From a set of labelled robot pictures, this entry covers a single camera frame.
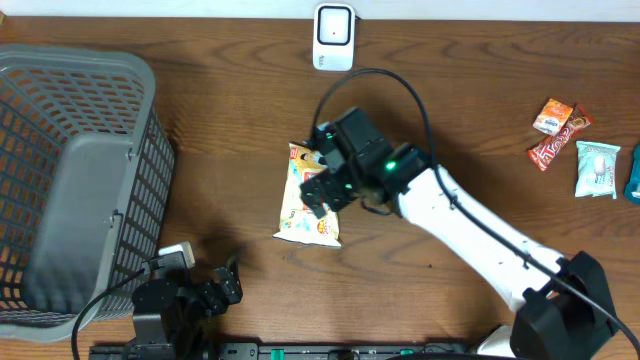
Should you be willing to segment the large beige snack bag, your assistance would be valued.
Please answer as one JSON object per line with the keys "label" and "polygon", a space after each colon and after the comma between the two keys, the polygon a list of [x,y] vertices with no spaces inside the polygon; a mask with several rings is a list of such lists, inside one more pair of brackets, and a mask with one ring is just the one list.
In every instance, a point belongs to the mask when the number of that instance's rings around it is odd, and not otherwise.
{"label": "large beige snack bag", "polygon": [[311,151],[302,145],[289,144],[279,231],[273,237],[306,245],[340,248],[337,214],[324,206],[326,215],[317,218],[301,200],[300,186],[326,168],[319,160],[318,152]]}

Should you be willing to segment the red brown candy bar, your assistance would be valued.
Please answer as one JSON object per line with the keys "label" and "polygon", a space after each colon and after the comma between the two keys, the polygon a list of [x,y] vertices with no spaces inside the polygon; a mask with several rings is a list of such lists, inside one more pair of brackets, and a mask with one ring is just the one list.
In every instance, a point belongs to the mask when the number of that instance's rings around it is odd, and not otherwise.
{"label": "red brown candy bar", "polygon": [[593,117],[577,104],[561,130],[553,136],[546,136],[540,143],[527,151],[530,160],[546,171],[560,150],[580,131],[594,122]]}

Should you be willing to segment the small orange snack box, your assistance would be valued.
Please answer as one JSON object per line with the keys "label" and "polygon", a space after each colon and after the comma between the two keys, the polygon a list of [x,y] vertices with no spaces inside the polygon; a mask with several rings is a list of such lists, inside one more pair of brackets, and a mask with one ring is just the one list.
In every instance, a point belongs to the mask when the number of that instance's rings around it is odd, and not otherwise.
{"label": "small orange snack box", "polygon": [[546,135],[555,136],[568,121],[573,108],[550,98],[532,123],[532,127]]}

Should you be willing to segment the teal wet wipes pack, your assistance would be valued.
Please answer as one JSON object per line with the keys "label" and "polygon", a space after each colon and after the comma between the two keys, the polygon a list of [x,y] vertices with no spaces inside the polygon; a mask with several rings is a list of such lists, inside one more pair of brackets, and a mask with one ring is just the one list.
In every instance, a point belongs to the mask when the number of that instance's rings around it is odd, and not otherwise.
{"label": "teal wet wipes pack", "polygon": [[578,179],[576,197],[610,195],[617,198],[616,160],[621,147],[591,141],[577,141]]}

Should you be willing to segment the teal blue snack packet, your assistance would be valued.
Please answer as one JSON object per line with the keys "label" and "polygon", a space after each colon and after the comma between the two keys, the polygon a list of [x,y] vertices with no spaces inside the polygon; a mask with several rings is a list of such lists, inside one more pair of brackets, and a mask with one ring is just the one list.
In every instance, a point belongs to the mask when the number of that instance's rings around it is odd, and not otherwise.
{"label": "teal blue snack packet", "polygon": [[640,205],[640,146],[637,145],[633,152],[633,162],[630,178],[624,189],[624,197],[631,203]]}

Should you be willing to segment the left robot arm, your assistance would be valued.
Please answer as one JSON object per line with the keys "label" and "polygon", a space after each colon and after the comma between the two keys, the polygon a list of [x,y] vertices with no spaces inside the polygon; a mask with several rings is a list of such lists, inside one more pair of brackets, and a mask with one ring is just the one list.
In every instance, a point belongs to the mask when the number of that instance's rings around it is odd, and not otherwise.
{"label": "left robot arm", "polygon": [[204,282],[191,278],[182,252],[157,256],[144,264],[152,278],[135,289],[135,338],[124,359],[216,359],[218,346],[205,338],[204,323],[241,301],[243,290],[235,256]]}

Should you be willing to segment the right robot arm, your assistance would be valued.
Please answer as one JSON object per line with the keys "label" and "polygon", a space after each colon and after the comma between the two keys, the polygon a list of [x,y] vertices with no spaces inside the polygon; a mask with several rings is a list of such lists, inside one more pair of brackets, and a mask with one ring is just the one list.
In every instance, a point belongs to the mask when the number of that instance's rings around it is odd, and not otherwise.
{"label": "right robot arm", "polygon": [[355,200],[387,205],[435,236],[499,294],[515,320],[475,349],[520,359],[590,359],[618,332],[602,266],[568,259],[519,232],[471,197],[422,149],[393,147],[353,108],[313,127],[309,143],[326,168],[301,186],[316,216]]}

